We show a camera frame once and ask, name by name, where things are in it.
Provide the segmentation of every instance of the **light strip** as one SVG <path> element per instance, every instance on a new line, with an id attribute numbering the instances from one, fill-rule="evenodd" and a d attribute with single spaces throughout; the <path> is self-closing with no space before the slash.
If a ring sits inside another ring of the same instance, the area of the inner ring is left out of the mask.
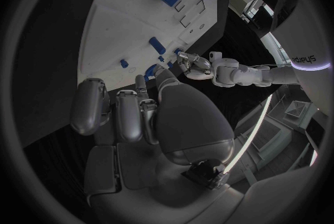
<path id="1" fill-rule="evenodd" d="M 319 70 L 323 70 L 326 69 L 328 67 L 331 66 L 331 64 L 326 64 L 320 67 L 314 67 L 314 68 L 304 68 L 304 67 L 299 67 L 297 65 L 295 65 L 293 62 L 291 62 L 291 65 L 293 68 L 297 69 L 297 70 L 303 70 L 303 71 L 319 71 Z"/>
<path id="2" fill-rule="evenodd" d="M 251 142 L 253 141 L 257 131 L 259 130 L 262 121 L 267 113 L 269 104 L 270 104 L 270 100 L 272 98 L 272 95 L 270 95 L 266 101 L 266 104 L 264 105 L 263 111 L 260 115 L 259 120 L 257 121 L 251 135 L 249 136 L 249 138 L 247 139 L 246 143 L 242 146 L 241 150 L 237 153 L 237 155 L 233 158 L 233 160 L 228 164 L 228 166 L 225 168 L 224 170 L 224 174 L 226 174 L 227 172 L 229 172 L 234 165 L 237 163 L 237 161 L 239 161 L 239 159 L 241 158 L 241 156 L 244 154 L 244 152 L 247 150 L 248 146 L 251 144 Z"/>
<path id="3" fill-rule="evenodd" d="M 317 156 L 318 156 L 318 154 L 317 154 L 317 152 L 314 150 L 314 151 L 313 151 L 313 155 L 312 155 L 312 159 L 311 159 L 310 166 L 316 161 Z"/>

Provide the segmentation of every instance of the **white panel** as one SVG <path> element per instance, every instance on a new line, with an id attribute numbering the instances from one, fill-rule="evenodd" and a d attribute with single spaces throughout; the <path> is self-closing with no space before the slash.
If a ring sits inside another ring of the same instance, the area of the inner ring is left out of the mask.
<path id="1" fill-rule="evenodd" d="M 178 14 L 175 7 L 162 0 L 94 0 L 82 35 L 78 83 L 99 77 L 108 90 L 113 90 L 134 84 L 135 76 L 144 74 L 153 64 L 168 68 L 168 61 L 176 61 L 176 48 L 187 50 L 217 22 L 217 0 L 203 0 L 203 13 L 189 16 L 191 24 L 187 28 L 180 23 L 199 1 L 177 1 L 178 8 L 184 5 Z M 159 54 L 149 44 L 154 36 L 166 48 L 165 62 L 158 60 Z M 121 59 L 129 67 L 123 69 Z"/>

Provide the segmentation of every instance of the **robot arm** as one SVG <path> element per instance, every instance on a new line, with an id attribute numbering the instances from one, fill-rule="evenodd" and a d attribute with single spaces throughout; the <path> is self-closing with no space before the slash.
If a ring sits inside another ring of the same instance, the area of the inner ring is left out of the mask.
<path id="1" fill-rule="evenodd" d="M 178 52 L 178 64 L 186 77 L 194 80 L 212 79 L 216 86 L 264 87 L 271 84 L 298 84 L 291 66 L 270 69 L 269 66 L 256 68 L 240 64 L 234 59 L 222 58 L 221 52 L 210 52 L 210 61 L 184 52 Z"/>

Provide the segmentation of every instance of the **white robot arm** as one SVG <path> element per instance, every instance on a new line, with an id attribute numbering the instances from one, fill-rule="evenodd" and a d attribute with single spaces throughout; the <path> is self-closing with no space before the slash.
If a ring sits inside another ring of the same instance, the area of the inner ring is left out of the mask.
<path id="1" fill-rule="evenodd" d="M 221 52 L 210 52 L 210 61 L 184 52 L 178 52 L 178 64 L 187 78 L 211 79 L 220 87 L 241 86 L 264 87 L 271 84 L 299 84 L 291 66 L 270 69 L 269 66 L 255 68 L 240 64 L 237 60 L 222 58 Z"/>

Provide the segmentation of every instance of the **vent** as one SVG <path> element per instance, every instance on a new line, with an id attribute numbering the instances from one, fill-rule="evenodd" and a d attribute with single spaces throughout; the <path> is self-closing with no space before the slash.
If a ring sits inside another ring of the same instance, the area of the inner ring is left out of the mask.
<path id="1" fill-rule="evenodd" d="M 299 118 L 302 115 L 302 113 L 303 113 L 307 104 L 308 103 L 304 103 L 302 101 L 294 100 L 290 104 L 289 108 L 285 111 L 285 113 L 288 114 L 288 115 L 291 115 L 293 117 Z"/>

